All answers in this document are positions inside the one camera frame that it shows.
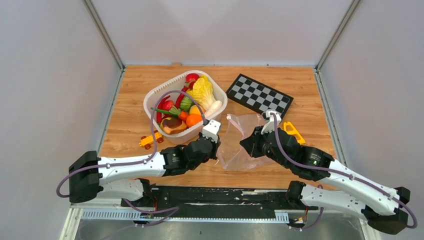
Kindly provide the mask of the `clear zip top bag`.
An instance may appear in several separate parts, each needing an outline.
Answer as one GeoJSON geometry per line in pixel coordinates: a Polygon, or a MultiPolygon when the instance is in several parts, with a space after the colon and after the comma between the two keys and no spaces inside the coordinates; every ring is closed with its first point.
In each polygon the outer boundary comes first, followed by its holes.
{"type": "Polygon", "coordinates": [[[240,141],[249,137],[255,127],[263,126],[265,121],[257,113],[234,115],[228,113],[227,130],[220,137],[220,146],[217,157],[224,170],[227,171],[247,171],[261,166],[270,165],[273,161],[265,156],[254,158],[249,156],[246,150],[240,145],[240,141]]]}

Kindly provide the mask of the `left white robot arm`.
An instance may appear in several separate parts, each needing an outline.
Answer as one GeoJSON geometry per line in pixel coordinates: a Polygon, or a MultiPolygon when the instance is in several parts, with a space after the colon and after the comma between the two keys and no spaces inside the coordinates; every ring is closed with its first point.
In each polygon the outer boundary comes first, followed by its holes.
{"type": "Polygon", "coordinates": [[[154,155],[108,158],[99,157],[95,150],[87,151],[68,169],[69,201],[123,198],[149,206],[153,193],[143,187],[140,178],[177,176],[195,170],[200,164],[217,159],[220,143],[218,134],[200,133],[197,140],[187,145],[168,147],[154,155]]]}

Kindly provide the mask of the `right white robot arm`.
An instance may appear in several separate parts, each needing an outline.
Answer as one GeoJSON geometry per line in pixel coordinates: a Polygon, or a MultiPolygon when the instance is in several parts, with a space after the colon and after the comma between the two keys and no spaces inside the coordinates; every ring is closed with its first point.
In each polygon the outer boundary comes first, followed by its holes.
{"type": "Polygon", "coordinates": [[[253,158],[268,157],[301,179],[331,185],[324,190],[301,181],[291,181],[285,194],[292,209],[318,207],[353,215],[377,231],[396,235],[408,227],[406,204],[411,192],[405,187],[386,187],[350,170],[330,154],[301,145],[282,129],[262,133],[255,127],[240,145],[253,158]]]}

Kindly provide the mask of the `yellow peach fruit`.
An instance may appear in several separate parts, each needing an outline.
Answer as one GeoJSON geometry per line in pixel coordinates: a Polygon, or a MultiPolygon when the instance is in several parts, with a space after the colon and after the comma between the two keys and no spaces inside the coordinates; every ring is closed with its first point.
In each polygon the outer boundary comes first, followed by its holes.
{"type": "Polygon", "coordinates": [[[202,106],[198,108],[196,105],[192,105],[189,110],[190,115],[201,115],[202,113],[205,113],[205,109],[202,106]]]}

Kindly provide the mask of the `green round cabbage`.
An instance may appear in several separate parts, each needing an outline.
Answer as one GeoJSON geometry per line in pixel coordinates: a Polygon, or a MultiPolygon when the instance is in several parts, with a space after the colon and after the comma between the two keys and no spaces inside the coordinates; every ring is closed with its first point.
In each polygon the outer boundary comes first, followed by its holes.
{"type": "Polygon", "coordinates": [[[193,101],[189,97],[184,96],[183,100],[181,101],[179,109],[185,112],[189,112],[193,104],[194,104],[193,101]]]}

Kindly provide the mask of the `red chili pepper left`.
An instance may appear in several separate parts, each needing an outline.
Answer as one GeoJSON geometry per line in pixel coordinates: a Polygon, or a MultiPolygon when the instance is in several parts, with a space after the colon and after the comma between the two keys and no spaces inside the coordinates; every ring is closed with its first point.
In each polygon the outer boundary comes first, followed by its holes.
{"type": "MultiPolygon", "coordinates": [[[[167,95],[167,96],[163,97],[160,100],[159,104],[157,105],[157,109],[163,110],[163,105],[164,105],[165,101],[167,101],[169,98],[170,98],[170,95],[167,95]]],[[[156,111],[156,122],[158,124],[160,124],[162,122],[162,113],[159,112],[159,111],[156,111]]]]}

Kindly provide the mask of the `yellow plastic triangle piece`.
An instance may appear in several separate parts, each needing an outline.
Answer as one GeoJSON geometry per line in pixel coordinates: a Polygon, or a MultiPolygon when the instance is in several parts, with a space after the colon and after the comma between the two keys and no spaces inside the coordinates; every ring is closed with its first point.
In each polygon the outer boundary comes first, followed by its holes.
{"type": "Polygon", "coordinates": [[[302,145],[306,143],[306,140],[304,139],[304,137],[300,134],[300,132],[296,129],[296,127],[290,121],[286,121],[283,123],[283,130],[287,134],[294,136],[299,144],[302,145]]]}

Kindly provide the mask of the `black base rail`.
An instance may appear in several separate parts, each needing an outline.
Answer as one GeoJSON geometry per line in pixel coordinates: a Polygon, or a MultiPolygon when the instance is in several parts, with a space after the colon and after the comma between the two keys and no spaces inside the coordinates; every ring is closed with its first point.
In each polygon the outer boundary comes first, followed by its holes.
{"type": "Polygon", "coordinates": [[[161,219],[201,223],[276,223],[291,228],[308,224],[321,208],[363,219],[367,207],[337,190],[292,184],[288,189],[213,188],[148,185],[141,199],[98,198],[81,206],[83,220],[130,220],[149,224],[161,219]]]}

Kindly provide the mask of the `black white checkerboard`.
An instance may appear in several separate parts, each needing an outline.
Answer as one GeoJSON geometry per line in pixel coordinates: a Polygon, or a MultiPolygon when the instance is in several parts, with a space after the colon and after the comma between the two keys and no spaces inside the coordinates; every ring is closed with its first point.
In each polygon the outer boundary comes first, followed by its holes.
{"type": "Polygon", "coordinates": [[[226,91],[228,99],[258,113],[276,111],[285,116],[294,98],[244,74],[239,74],[226,91]]]}

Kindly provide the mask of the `white plastic basket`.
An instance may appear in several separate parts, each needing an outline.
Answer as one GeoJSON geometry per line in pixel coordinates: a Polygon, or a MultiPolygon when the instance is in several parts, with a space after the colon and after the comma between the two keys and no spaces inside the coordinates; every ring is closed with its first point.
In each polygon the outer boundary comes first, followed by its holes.
{"type": "Polygon", "coordinates": [[[174,145],[188,142],[199,135],[203,118],[190,95],[203,110],[207,120],[219,121],[228,104],[226,93],[205,72],[186,71],[150,90],[143,100],[143,107],[151,127],[174,145]]]}

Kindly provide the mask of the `red chili pepper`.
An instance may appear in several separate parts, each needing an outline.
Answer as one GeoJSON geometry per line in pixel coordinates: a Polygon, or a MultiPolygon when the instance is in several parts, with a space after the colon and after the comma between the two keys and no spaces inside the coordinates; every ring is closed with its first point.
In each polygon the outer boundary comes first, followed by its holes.
{"type": "Polygon", "coordinates": [[[181,89],[181,92],[182,92],[182,93],[180,93],[180,94],[179,94],[179,96],[178,96],[178,97],[177,97],[177,99],[176,99],[175,105],[174,105],[177,109],[179,109],[179,108],[180,108],[181,102],[182,102],[182,100],[183,100],[183,98],[184,98],[184,96],[185,96],[183,93],[185,93],[188,89],[189,89],[189,87],[188,87],[187,85],[185,85],[185,86],[181,89]]]}
{"type": "MultiPolygon", "coordinates": [[[[164,105],[165,101],[167,101],[169,98],[170,98],[170,95],[167,95],[167,96],[163,97],[160,100],[159,104],[157,105],[157,109],[163,110],[163,105],[164,105]]],[[[159,111],[156,111],[156,122],[158,124],[160,124],[162,122],[162,113],[159,112],[159,111]]]]}

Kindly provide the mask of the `yellow napa cabbage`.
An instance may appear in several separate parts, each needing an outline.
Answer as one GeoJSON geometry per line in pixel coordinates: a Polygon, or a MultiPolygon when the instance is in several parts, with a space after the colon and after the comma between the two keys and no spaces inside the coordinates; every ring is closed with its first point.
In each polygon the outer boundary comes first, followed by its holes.
{"type": "Polygon", "coordinates": [[[204,116],[209,118],[222,107],[223,102],[213,94],[213,85],[206,75],[201,75],[187,93],[204,109],[204,116]]]}

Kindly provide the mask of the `carrot with green stem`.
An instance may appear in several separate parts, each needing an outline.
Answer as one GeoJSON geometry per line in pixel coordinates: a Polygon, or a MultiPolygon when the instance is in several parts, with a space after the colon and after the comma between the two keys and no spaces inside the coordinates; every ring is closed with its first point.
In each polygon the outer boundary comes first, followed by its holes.
{"type": "Polygon", "coordinates": [[[167,115],[171,115],[174,117],[178,117],[180,120],[182,120],[183,122],[185,122],[189,116],[189,114],[179,108],[176,108],[175,106],[172,106],[169,110],[165,110],[165,109],[160,109],[160,108],[150,108],[151,110],[156,110],[159,113],[163,113],[163,114],[167,114],[167,115]]]}

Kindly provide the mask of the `orange fruit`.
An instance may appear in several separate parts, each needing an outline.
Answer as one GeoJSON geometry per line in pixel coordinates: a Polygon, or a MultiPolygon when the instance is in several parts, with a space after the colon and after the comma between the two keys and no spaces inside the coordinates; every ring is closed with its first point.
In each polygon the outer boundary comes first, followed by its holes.
{"type": "Polygon", "coordinates": [[[202,123],[203,118],[200,114],[189,114],[185,120],[188,128],[195,126],[198,123],[202,123]]]}

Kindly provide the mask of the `yellow toy car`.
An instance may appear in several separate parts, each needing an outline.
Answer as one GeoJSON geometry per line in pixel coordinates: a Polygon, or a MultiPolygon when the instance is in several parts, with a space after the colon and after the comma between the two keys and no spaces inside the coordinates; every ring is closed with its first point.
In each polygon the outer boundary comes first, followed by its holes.
{"type": "Polygon", "coordinates": [[[140,142],[138,143],[138,145],[140,147],[145,148],[146,150],[149,150],[154,144],[153,137],[155,137],[156,142],[159,144],[164,141],[163,135],[160,132],[158,132],[158,130],[155,130],[153,133],[154,135],[142,136],[140,138],[140,142]]]}

